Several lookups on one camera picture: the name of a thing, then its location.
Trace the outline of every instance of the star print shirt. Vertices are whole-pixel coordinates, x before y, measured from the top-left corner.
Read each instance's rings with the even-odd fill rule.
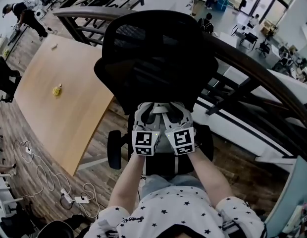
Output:
[[[241,199],[224,198],[214,209],[205,191],[170,186],[144,197],[132,215],[120,206],[101,211],[85,238],[163,238],[181,233],[227,238],[236,229],[245,234],[241,238],[265,237],[264,223]]]

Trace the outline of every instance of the mesh chair back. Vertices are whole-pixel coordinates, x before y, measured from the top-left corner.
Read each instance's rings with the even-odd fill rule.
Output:
[[[197,22],[167,10],[140,11],[106,29],[97,77],[128,115],[142,102],[194,103],[218,63],[203,45]]]

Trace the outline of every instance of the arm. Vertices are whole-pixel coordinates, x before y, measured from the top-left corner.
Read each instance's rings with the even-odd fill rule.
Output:
[[[19,26],[21,26],[21,24],[23,23],[24,16],[25,16],[25,12],[23,11],[23,12],[20,14],[20,20],[19,20],[19,22],[18,22]]]
[[[133,213],[144,162],[145,156],[137,154],[131,156],[113,189],[108,207],[121,206],[130,214]]]
[[[233,196],[231,186],[225,176],[200,149],[188,154],[188,156],[214,207],[223,198]]]

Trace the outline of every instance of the cable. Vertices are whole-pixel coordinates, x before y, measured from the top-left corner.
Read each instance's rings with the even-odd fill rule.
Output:
[[[16,160],[16,155],[15,155],[15,143],[16,143],[16,142],[18,142],[18,140],[15,140],[14,143],[13,143],[13,154],[14,154],[15,161],[17,162],[17,160]],[[27,147],[28,147],[28,148],[30,149],[30,151],[31,151],[31,154],[30,154],[31,157],[30,157],[30,160],[26,160],[26,158],[25,158],[23,155],[21,155],[21,157],[23,158],[24,162],[25,162],[25,163],[31,163],[31,162],[33,161],[33,159],[34,159],[34,156],[36,156],[37,158],[39,158],[39,159],[45,164],[45,166],[47,167],[47,169],[48,169],[48,171],[49,171],[49,177],[50,177],[50,180],[51,180],[51,182],[52,182],[52,186],[51,186],[51,187],[49,186],[48,177],[47,177],[47,173],[46,173],[45,169],[43,168],[42,165],[38,165],[38,166],[37,166],[37,178],[38,178],[38,180],[39,180],[39,182],[40,182],[40,184],[41,184],[41,186],[42,186],[41,190],[38,191],[38,192],[36,192],[36,193],[33,194],[32,196],[31,196],[31,195],[24,195],[24,196],[21,196],[21,197],[35,197],[35,195],[41,193],[41,192],[44,190],[43,182],[41,181],[41,179],[40,179],[40,177],[39,177],[39,174],[38,174],[39,168],[41,168],[41,169],[43,170],[43,173],[45,174],[45,182],[46,182],[46,184],[47,184],[48,190],[50,190],[50,191],[54,191],[54,190],[55,190],[55,185],[54,185],[54,181],[53,181],[53,179],[52,179],[52,176],[54,176],[54,177],[58,180],[58,183],[59,183],[60,188],[61,188],[61,189],[64,188],[64,187],[61,186],[60,180],[59,180],[59,178],[58,178],[59,175],[63,175],[63,177],[64,177],[64,178],[66,179],[66,181],[68,182],[69,191],[68,191],[67,194],[66,194],[66,195],[68,195],[68,194],[71,192],[71,185],[70,185],[70,182],[69,182],[68,178],[67,178],[63,173],[54,174],[54,173],[51,171],[51,169],[48,167],[48,165],[43,161],[43,159],[42,159],[39,155],[36,155],[36,154],[34,153],[34,151],[33,151],[33,149],[32,149],[32,146],[31,146],[31,143],[30,143],[29,141],[26,140],[26,141],[23,141],[23,142],[21,142],[21,143],[19,142],[19,147],[20,147],[20,146],[24,146],[24,145],[26,145],[26,144],[27,144]]]
[[[88,185],[88,184],[90,184],[90,185],[93,187],[94,193],[93,193],[92,191],[90,191],[90,190],[86,190],[86,189],[85,189],[85,186]],[[76,201],[73,201],[73,202],[76,202],[76,203],[79,205],[80,210],[81,210],[81,207],[83,208],[84,213],[85,213],[86,216],[88,216],[89,218],[96,218],[96,217],[98,216],[99,212],[101,211],[101,208],[100,208],[100,204],[98,203],[98,198],[96,197],[95,187],[94,187],[94,185],[93,185],[92,183],[87,182],[87,183],[85,183],[85,184],[82,186],[82,188],[83,188],[84,191],[92,193],[93,197],[89,196],[89,195],[88,195],[87,193],[85,193],[85,192],[82,192],[82,193],[86,194],[88,197],[90,197],[89,200],[94,200],[94,201],[97,203],[97,205],[98,205],[98,207],[99,207],[99,210],[98,210],[97,214],[96,214],[95,216],[90,216],[89,214],[87,214],[86,209],[84,208],[83,205],[79,204],[79,203],[76,202]]]
[[[71,208],[72,208],[72,206],[73,206],[73,204],[74,204],[75,201],[73,201],[73,202],[71,203],[70,208],[65,208],[65,207],[63,206],[63,204],[62,204],[62,197],[63,197],[63,196],[64,196],[64,194],[62,193],[62,194],[61,194],[61,197],[60,197],[60,205],[61,205],[65,210],[71,210]]]

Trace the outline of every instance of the person bending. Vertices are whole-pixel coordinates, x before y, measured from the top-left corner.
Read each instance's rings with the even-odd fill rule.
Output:
[[[167,181],[148,176],[134,209],[145,156],[133,154],[118,179],[108,207],[85,238],[266,237],[265,224],[234,196],[224,175],[201,152],[188,154],[200,180],[177,175]]]
[[[10,13],[11,11],[17,17],[17,28],[20,28],[21,25],[25,23],[31,28],[35,29],[39,34],[39,37],[45,38],[48,36],[48,33],[46,32],[45,28],[35,18],[34,11],[32,11],[30,7],[27,7],[26,2],[12,3],[5,5],[2,10],[3,17],[6,14]]]

